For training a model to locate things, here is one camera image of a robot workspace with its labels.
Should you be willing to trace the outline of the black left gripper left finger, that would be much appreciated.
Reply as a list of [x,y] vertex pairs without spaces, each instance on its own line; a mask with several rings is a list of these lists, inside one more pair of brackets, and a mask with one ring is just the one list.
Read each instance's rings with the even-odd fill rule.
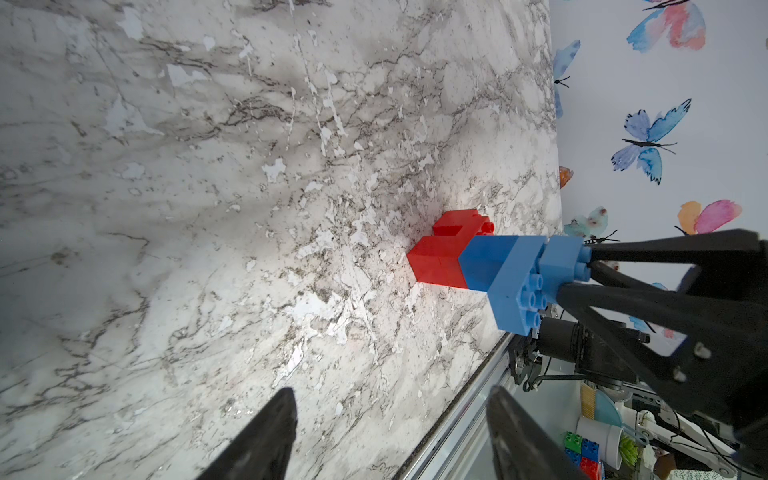
[[294,390],[282,388],[197,479],[285,479],[297,422]]

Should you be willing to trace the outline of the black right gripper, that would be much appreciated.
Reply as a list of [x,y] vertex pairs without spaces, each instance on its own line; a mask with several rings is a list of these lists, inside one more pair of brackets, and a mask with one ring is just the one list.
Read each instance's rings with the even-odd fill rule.
[[[591,259],[702,264],[679,291],[569,283],[557,302],[671,406],[729,424],[742,442],[767,424],[767,242],[735,229],[591,246]],[[651,336],[684,336],[660,354],[603,313],[647,325]]]

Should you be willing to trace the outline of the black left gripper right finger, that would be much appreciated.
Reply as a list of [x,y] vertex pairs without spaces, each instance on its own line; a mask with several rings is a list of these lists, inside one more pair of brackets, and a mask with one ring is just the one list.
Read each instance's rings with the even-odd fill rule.
[[493,386],[486,422],[497,479],[572,480],[587,476],[502,386]]

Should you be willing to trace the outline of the light blue long lego brick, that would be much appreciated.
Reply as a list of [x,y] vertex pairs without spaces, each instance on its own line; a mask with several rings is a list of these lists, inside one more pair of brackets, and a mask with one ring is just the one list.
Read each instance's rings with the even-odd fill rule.
[[540,310],[547,307],[543,276],[537,262],[546,246],[544,236],[519,236],[500,266],[487,296],[497,327],[527,336],[541,323]]

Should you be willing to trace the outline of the red long lego brick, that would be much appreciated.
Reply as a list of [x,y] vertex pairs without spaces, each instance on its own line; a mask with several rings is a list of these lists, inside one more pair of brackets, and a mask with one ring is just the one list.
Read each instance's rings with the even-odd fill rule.
[[426,236],[408,253],[410,267],[421,283],[467,289],[459,257],[471,241],[470,237]]

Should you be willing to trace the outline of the red square lego brick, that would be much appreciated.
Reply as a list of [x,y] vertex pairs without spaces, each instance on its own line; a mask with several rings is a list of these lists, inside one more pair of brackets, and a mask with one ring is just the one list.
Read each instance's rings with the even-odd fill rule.
[[434,236],[492,236],[495,225],[476,209],[445,212],[433,225]]

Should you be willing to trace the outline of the small blue lego brick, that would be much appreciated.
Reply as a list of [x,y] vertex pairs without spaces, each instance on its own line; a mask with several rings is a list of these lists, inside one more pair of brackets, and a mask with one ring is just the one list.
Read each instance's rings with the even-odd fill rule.
[[549,303],[556,302],[563,284],[589,282],[592,249],[577,237],[553,236],[538,258],[538,273],[543,277],[542,291]]

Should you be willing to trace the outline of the dark blue square lego brick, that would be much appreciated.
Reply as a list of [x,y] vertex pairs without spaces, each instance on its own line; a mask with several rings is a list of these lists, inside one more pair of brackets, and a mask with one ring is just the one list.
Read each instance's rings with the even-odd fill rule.
[[459,256],[467,288],[487,292],[517,240],[517,236],[475,236]]

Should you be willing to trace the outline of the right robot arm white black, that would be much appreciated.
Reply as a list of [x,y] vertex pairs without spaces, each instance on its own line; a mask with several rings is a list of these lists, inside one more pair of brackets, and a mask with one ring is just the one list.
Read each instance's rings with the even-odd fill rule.
[[737,229],[634,243],[550,237],[534,267],[569,314],[522,344],[609,386],[641,381],[730,427],[729,460],[767,474],[767,242]]

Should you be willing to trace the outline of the coloured lego bricks outside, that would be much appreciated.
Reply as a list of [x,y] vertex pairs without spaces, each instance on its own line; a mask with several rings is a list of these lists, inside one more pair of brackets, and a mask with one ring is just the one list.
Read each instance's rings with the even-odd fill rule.
[[564,449],[569,459],[589,479],[604,479],[604,466],[600,460],[600,450],[597,443],[567,431],[564,437]]

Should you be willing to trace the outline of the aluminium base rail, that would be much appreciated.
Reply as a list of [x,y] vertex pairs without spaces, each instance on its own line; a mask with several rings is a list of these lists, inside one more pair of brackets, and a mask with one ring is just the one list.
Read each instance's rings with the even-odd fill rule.
[[396,479],[462,479],[487,442],[486,403],[497,385],[513,385],[509,347],[516,336],[504,334],[436,423],[422,438]]

